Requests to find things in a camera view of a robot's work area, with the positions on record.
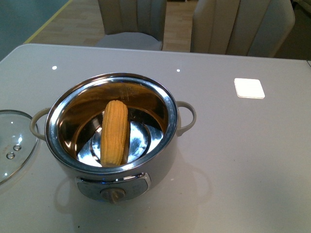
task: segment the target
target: white table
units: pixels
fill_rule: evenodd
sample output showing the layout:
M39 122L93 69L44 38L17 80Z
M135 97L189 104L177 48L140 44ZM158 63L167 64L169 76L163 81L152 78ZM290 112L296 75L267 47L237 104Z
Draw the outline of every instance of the white table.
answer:
M196 109L169 174L133 200L97 202L40 141L0 186L1 232L310 232L307 61L28 44L0 62L0 109L33 116L77 83L110 72L155 79ZM265 98L239 98L235 78L260 80ZM190 114L181 114L186 124Z

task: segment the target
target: floor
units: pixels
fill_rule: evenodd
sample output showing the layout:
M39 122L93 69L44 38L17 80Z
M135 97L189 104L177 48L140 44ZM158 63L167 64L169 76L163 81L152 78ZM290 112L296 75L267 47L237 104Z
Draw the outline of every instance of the floor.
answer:
M196 0L167 3L163 50L190 51L196 4ZM30 43L94 46L103 36L97 0L72 0Z

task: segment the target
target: pot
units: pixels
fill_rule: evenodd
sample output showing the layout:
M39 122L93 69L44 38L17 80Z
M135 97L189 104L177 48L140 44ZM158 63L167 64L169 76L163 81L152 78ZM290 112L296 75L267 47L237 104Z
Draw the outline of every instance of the pot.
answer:
M104 109L111 100L128 108L129 158L114 167L100 165L100 132ZM181 127L179 107L192 113ZM35 130L47 114L45 134ZM171 93L150 78L111 73L81 82L63 94L51 108L38 112L31 132L45 140L64 171L87 197L115 203L135 198L157 185L175 159L176 139L196 121L194 108L175 101Z

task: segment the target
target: knob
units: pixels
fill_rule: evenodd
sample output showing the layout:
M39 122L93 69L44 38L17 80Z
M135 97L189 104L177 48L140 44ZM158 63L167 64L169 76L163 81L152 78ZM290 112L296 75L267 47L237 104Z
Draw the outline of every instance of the knob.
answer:
M105 188L101 190L101 197L112 204L125 198L125 191L121 188Z

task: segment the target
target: corn cob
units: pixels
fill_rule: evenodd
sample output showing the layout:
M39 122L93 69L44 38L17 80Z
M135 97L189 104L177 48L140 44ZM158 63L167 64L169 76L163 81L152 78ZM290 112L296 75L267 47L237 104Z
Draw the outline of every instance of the corn cob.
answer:
M120 165L127 131L127 107L124 103L118 100L108 103L102 128L101 165Z

